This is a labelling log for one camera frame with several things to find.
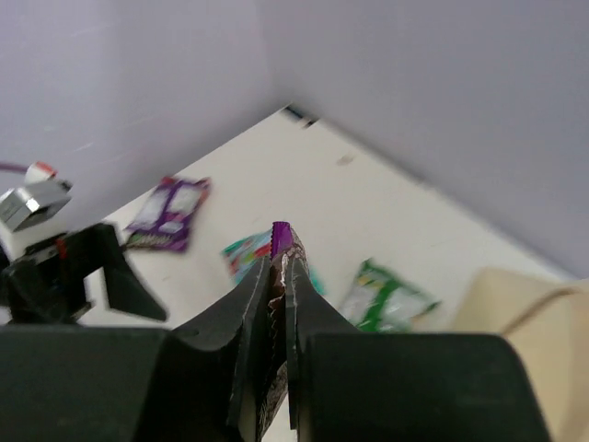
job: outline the beige object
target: beige object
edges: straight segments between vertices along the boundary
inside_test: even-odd
[[[522,358],[555,442],[589,442],[589,281],[485,269],[453,323],[503,335]]]

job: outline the teal snack packet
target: teal snack packet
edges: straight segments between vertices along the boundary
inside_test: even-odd
[[[281,228],[281,223],[274,223],[277,225],[277,229]],[[243,279],[243,277],[249,272],[249,269],[254,265],[254,262],[265,255],[271,255],[272,257],[277,250],[272,251],[272,231],[274,229],[267,230],[265,232],[251,235],[247,238],[240,239],[233,244],[225,247],[222,251],[223,257],[229,267],[229,272],[233,277],[236,284]],[[313,286],[317,292],[325,296],[325,286],[321,283],[321,279],[318,277],[317,271],[311,268],[309,269],[309,277]]]
[[[340,314],[364,332],[410,332],[413,322],[438,304],[392,271],[366,260]]]

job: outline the green snack packet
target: green snack packet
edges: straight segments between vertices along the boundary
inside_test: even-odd
[[[413,321],[438,304],[387,268],[366,260],[340,313],[363,332],[410,332]]]

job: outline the lavender wall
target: lavender wall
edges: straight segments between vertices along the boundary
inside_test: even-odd
[[[259,3],[285,99],[589,276],[586,0]]]
[[[278,104],[251,0],[0,0],[0,159],[71,179],[74,225]]]

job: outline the white tabletop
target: white tabletop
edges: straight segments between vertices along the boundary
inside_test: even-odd
[[[334,306],[345,297],[360,262],[374,257],[444,301],[429,324],[435,329],[449,323],[472,277],[485,266],[568,277],[322,121],[304,129],[277,112],[178,175],[213,180],[189,251],[128,253],[169,310],[169,328],[233,287],[221,250],[276,220],[293,225]],[[125,227],[147,196],[107,221]],[[83,318],[85,324],[160,325],[105,310],[97,274],[89,287],[97,305]],[[283,407],[265,440],[292,438],[287,431]]]

